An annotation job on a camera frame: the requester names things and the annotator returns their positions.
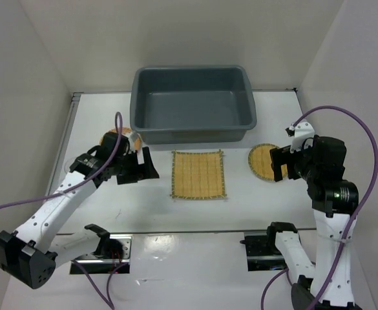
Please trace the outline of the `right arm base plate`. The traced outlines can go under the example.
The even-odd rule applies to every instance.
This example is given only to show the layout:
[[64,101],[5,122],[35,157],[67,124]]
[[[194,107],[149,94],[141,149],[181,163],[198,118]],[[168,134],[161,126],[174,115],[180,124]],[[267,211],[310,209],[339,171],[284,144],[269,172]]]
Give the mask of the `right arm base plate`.
[[244,233],[240,243],[245,246],[248,271],[281,271],[287,265],[281,254],[268,245],[264,231]]

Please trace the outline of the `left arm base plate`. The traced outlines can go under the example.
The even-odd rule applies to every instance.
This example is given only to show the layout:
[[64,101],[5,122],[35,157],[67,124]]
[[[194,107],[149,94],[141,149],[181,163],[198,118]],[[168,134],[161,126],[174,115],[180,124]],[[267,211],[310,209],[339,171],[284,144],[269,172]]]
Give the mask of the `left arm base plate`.
[[110,274],[115,268],[116,274],[129,274],[131,259],[131,234],[112,234],[110,237],[114,248],[104,250],[103,254],[87,253],[76,258],[76,261],[89,274]]

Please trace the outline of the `square bamboo mat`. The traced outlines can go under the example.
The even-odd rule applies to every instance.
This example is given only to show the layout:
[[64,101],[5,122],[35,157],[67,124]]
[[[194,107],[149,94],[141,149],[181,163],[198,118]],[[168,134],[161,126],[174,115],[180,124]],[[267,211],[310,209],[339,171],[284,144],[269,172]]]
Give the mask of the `square bamboo mat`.
[[217,200],[226,198],[223,151],[172,151],[171,198]]

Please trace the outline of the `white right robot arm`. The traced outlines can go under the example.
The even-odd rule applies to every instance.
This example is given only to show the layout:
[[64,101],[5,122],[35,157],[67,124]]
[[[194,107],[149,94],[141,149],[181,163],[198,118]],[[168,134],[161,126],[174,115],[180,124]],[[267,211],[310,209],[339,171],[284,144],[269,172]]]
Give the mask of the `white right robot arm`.
[[306,138],[299,150],[290,146],[270,152],[275,181],[302,178],[308,186],[316,230],[317,252],[311,262],[292,223],[273,222],[267,228],[266,249],[280,253],[287,265],[294,309],[358,309],[352,292],[351,215],[359,204],[356,185],[344,180],[346,146],[330,137]]

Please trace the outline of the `green-rimmed round bamboo tray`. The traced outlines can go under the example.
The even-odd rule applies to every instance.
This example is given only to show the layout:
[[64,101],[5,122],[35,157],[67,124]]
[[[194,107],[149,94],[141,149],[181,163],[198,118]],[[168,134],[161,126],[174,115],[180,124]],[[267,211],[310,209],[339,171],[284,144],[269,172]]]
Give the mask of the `green-rimmed round bamboo tray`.
[[248,154],[249,168],[253,174],[264,181],[274,182],[274,172],[271,167],[271,156],[269,151],[277,149],[278,146],[270,143],[255,145]]

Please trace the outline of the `clear glass cup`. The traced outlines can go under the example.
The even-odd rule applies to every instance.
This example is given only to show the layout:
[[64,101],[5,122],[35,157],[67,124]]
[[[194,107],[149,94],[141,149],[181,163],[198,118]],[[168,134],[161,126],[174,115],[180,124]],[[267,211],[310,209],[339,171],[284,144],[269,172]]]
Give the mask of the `clear glass cup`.
[[64,163],[64,166],[63,166],[63,170],[65,172],[65,174],[69,173],[70,172],[70,166],[75,162],[75,157],[72,157],[72,158],[69,158],[65,163]]

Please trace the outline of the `orange round woven tray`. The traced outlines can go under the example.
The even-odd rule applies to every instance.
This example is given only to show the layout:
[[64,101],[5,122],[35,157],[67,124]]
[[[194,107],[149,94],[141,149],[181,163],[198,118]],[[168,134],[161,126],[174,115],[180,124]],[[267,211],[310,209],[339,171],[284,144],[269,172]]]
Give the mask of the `orange round woven tray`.
[[[140,136],[129,127],[123,127],[121,130],[121,141],[117,149],[117,156],[126,155],[132,152],[139,152],[141,149],[142,141]],[[118,135],[115,129],[106,132],[100,139],[100,147],[102,152],[109,156],[116,144]]]

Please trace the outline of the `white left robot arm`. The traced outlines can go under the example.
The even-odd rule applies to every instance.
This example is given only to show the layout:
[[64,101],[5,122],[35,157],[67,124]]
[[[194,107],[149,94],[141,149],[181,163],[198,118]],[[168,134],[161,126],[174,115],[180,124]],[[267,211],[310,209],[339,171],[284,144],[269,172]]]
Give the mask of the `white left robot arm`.
[[56,197],[47,200],[14,232],[0,232],[0,268],[38,289],[57,267],[85,254],[121,260],[124,244],[96,224],[62,239],[56,236],[74,211],[111,177],[119,185],[158,179],[149,148],[143,147],[142,154],[143,163],[139,163],[128,137],[106,133],[100,145],[74,160],[55,191]]

